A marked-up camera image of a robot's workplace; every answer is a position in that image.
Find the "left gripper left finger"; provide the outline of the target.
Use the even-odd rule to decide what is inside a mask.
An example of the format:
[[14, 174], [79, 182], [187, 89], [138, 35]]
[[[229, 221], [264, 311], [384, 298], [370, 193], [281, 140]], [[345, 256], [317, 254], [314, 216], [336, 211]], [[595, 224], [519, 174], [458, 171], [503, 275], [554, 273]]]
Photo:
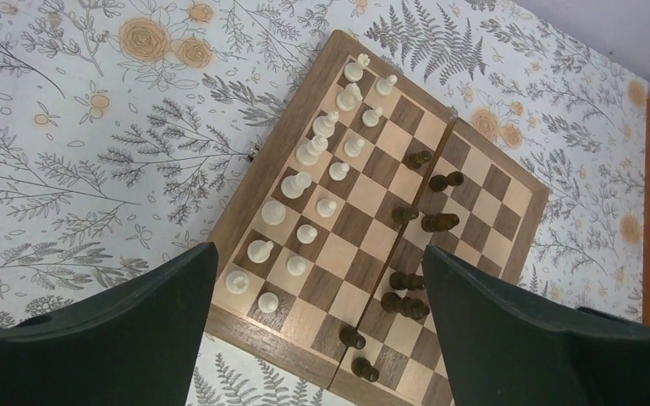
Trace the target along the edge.
[[217, 280], [202, 243], [62, 309], [0, 327], [0, 405], [183, 405]]

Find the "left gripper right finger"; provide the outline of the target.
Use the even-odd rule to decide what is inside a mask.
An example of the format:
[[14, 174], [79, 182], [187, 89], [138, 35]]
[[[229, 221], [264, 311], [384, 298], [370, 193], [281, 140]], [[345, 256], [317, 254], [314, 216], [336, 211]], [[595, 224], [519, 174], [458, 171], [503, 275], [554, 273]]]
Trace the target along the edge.
[[650, 405], [650, 326], [570, 308], [436, 245], [421, 262], [458, 405]]

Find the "dark chess piece five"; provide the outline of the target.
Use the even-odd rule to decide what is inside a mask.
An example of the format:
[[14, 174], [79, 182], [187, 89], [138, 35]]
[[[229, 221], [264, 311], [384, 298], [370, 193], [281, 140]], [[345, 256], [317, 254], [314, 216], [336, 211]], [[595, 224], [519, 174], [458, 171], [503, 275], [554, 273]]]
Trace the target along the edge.
[[415, 273], [393, 272], [388, 279], [394, 290], [424, 290], [424, 277]]

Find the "dark chess piece six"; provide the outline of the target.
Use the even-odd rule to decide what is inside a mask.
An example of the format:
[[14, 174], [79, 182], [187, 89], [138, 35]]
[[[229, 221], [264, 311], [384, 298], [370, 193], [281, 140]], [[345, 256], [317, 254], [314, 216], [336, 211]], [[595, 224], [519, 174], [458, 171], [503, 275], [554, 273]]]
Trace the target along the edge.
[[353, 326], [345, 326], [339, 332], [340, 342], [349, 348], [363, 349], [366, 346], [366, 339]]

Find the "dark chess piece three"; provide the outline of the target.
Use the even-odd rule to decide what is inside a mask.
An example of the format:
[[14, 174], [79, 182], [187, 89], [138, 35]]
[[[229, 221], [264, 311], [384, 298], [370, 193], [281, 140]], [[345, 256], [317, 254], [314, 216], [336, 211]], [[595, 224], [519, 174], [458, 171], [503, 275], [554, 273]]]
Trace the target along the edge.
[[406, 224], [419, 217], [419, 211], [413, 206], [399, 206], [392, 210], [391, 216], [397, 224]]

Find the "dark chess piece two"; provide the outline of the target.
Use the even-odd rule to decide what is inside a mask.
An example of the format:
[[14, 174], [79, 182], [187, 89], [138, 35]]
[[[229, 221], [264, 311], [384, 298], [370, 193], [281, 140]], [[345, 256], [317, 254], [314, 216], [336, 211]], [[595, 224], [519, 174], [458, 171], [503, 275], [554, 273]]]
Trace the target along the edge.
[[432, 192], [443, 192], [448, 187], [460, 186], [464, 183], [465, 176], [460, 171], [453, 171], [447, 175], [437, 174], [428, 181], [429, 189]]

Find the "dark chess piece one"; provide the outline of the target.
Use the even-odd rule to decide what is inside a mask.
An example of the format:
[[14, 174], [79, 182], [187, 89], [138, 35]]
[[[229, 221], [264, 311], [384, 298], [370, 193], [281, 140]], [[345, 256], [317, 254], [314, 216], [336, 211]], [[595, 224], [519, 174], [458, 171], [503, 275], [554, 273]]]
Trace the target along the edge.
[[403, 163], [405, 166], [413, 171], [420, 169], [423, 165], [428, 164], [432, 159], [432, 153], [427, 150], [413, 152], [408, 154]]

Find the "dark chess piece four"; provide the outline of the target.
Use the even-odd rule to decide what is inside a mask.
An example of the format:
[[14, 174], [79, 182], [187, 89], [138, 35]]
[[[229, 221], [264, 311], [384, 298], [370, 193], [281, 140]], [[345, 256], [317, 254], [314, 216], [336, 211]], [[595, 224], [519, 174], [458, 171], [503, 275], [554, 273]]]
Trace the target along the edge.
[[454, 213], [427, 214], [421, 219], [421, 228], [428, 233], [448, 231], [460, 223], [460, 218]]

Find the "dark chess piece seven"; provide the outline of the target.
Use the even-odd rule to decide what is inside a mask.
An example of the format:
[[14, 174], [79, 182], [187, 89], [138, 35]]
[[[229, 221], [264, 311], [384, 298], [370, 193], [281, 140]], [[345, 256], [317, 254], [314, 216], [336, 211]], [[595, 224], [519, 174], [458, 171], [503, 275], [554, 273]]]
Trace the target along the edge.
[[376, 382], [379, 379], [379, 370], [366, 358], [355, 358], [351, 363], [351, 372], [361, 379]]

